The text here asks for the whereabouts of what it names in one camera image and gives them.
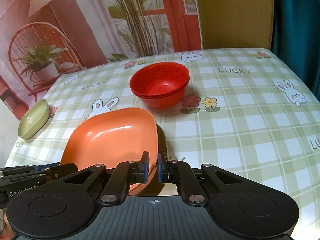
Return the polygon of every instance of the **checkered tablecloth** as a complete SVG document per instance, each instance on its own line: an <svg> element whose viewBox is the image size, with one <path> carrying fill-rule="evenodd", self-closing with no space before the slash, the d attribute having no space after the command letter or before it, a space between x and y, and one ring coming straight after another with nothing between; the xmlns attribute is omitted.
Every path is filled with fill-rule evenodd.
<svg viewBox="0 0 320 240"><path fill-rule="evenodd" d="M129 80L160 61L184 64L190 83L175 107L153 110L132 94ZM154 115L170 159L192 167L211 163L289 194L300 208L293 237L320 237L320 104L269 50L215 49L111 63L61 76L45 98L49 121L30 140L17 140L6 166L60 161L96 100L107 105L119 98L111 111L135 106Z"/></svg>

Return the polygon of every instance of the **potted plant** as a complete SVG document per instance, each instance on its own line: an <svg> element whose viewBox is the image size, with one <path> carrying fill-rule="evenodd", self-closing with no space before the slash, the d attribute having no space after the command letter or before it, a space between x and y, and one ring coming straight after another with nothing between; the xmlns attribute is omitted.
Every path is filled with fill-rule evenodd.
<svg viewBox="0 0 320 240"><path fill-rule="evenodd" d="M23 64L27 67L21 72L21 75L29 72L30 77L34 74L39 80L48 81L59 75L56 68L56 59L59 58L59 54L67 48L57 48L56 45L47 46L41 44L35 46L32 49L24 47L26 55L20 58Z"/></svg>

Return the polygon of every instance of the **chair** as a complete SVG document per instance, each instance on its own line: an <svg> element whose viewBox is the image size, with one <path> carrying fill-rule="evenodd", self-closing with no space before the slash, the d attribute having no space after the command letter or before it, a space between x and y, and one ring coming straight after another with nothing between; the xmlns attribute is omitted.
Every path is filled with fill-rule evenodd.
<svg viewBox="0 0 320 240"><path fill-rule="evenodd" d="M24 47L33 48L46 44L56 45L57 48L67 48L68 50L60 53L60 58L56 59L58 65L64 62L76 64L79 70L84 66L83 60L79 56L75 47L69 39L54 25L46 22L34 22L23 26L11 40L9 46L9 61L17 76L24 86L30 91L28 96L34 95L37 102L37 94L49 90L52 84L58 79L57 76L46 82L41 82L35 74L22 71L27 67L20 58L26 55Z"/></svg>

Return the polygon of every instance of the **cartoon bunny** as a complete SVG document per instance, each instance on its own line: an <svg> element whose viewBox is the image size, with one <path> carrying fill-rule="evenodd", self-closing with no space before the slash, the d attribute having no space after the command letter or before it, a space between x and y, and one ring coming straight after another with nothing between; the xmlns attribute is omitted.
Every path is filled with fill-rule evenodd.
<svg viewBox="0 0 320 240"><path fill-rule="evenodd" d="M103 114L107 112L111 112L111 107L115 106L118 103L119 98L113 98L108 103L103 106L103 101L101 99L97 99L92 105L92 112L88 115L87 119L96 116L98 114Z"/></svg>
<svg viewBox="0 0 320 240"><path fill-rule="evenodd" d="M187 52L179 52L177 53L181 56L181 60L188 63L194 60L203 60L203 56L198 54L198 51L192 51L190 53Z"/></svg>
<svg viewBox="0 0 320 240"><path fill-rule="evenodd" d="M289 80L284 81L285 85L274 82L275 86L285 93L289 100L296 106L301 106L301 103L306 103L307 100L298 90L293 88L292 83Z"/></svg>
<svg viewBox="0 0 320 240"><path fill-rule="evenodd" d="M72 74L70 76L68 76L67 80L64 82L64 84L68 84L68 83L75 83L77 81L78 78L78 74Z"/></svg>

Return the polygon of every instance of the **red bowl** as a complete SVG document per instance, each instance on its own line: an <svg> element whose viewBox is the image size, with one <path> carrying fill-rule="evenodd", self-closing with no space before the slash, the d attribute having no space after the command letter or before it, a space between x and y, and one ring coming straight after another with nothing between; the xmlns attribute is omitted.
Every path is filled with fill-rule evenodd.
<svg viewBox="0 0 320 240"><path fill-rule="evenodd" d="M178 90L177 92L165 96L165 97L160 97L160 98L143 98L139 97L142 102L144 102L147 106L151 108L158 108L158 109L163 109L163 108L169 108L171 106L174 106L177 104L181 98L184 95L184 92L186 91L187 85L185 85L184 88L181 90Z"/></svg>
<svg viewBox="0 0 320 240"><path fill-rule="evenodd" d="M189 83L188 69L175 62L159 62L137 71L130 80L134 95L142 98L163 98L181 92Z"/></svg>

